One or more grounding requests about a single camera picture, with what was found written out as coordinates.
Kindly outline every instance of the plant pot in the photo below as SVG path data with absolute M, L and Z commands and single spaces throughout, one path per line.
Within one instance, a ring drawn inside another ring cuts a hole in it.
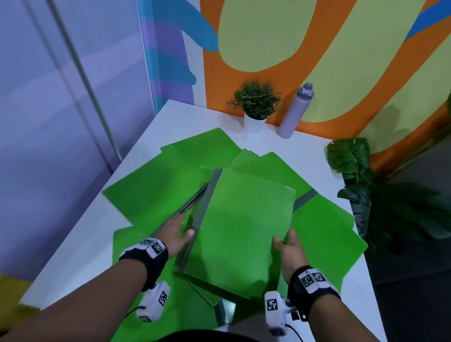
M 244 131 L 249 135 L 256 135 L 260 132 L 263 125 L 265 125 L 266 119 L 263 120 L 255 120 L 248 116 L 246 113 L 244 114 Z

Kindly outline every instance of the painted wall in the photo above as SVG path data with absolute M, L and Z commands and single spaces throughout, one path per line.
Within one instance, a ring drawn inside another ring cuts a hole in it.
M 312 82 L 297 130 L 366 137 L 380 172 L 448 123 L 451 0 L 138 3 L 156 109 L 170 98 L 242 116 L 227 102 L 258 77 L 283 93 L 284 109 L 268 120 L 279 125 Z
M 28 3 L 0 3 L 0 274 L 34 280 L 119 161 L 47 5 Z M 56 5 L 125 156 L 154 116 L 136 2 Z

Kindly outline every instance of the black wristband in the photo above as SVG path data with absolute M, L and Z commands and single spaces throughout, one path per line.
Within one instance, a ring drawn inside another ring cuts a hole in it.
M 139 250 L 137 248 L 126 251 L 119 260 L 133 259 L 141 261 L 147 270 L 147 280 L 144 284 L 142 292 L 147 291 L 155 286 L 155 282 L 160 276 L 163 268 L 165 267 L 166 261 L 168 260 L 168 249 L 164 248 L 161 253 L 159 253 L 154 259 L 145 251 Z
M 318 298 L 326 294 L 332 294 L 340 298 L 338 293 L 332 287 L 318 288 L 314 292 L 309 293 L 305 285 L 301 281 L 301 279 L 299 279 L 299 275 L 309 269 L 313 269 L 313 267 L 311 267 L 310 265 L 302 266 L 293 273 L 290 279 L 290 283 L 288 285 L 288 295 L 287 295 L 290 303 L 293 304 L 298 309 L 299 315 L 301 316 L 301 320 L 304 322 L 308 321 L 310 309 L 312 308 L 313 303 Z

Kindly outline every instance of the water bottle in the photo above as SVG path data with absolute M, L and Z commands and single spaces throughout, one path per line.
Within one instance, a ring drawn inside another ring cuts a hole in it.
M 313 84 L 306 83 L 298 89 L 293 101 L 282 121 L 277 134 L 283 139 L 291 137 L 299 121 L 307 110 L 308 105 L 312 101 L 315 92 L 313 91 Z

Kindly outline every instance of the person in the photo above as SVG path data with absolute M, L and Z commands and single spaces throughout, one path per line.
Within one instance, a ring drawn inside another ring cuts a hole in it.
M 180 214 L 168 220 L 156 236 L 164 244 L 163 248 L 167 249 L 162 267 L 194 235 L 194 231 L 190 229 L 179 236 L 184 217 L 184 214 Z M 273 245 L 281 254 L 282 275 L 289 283 L 297 270 L 308 266 L 301 242 L 296 232 L 290 229 L 286 243 L 275 236 Z M 149 279 L 154 282 L 162 267 L 159 271 L 152 271 L 139 258 L 121 258 L 102 274 L 40 311 L 29 321 L 13 328 L 0 338 L 0 342 L 109 341 L 145 284 Z M 324 294 L 312 303 L 308 321 L 317 342 L 377 341 L 339 297 L 333 294 Z M 204 340 L 206 338 L 202 336 L 206 336 L 205 334 L 218 341 L 253 341 L 248 337 L 238 338 L 229 333 L 204 330 L 176 332 L 161 341 L 186 340 L 187 336 L 193 341 Z

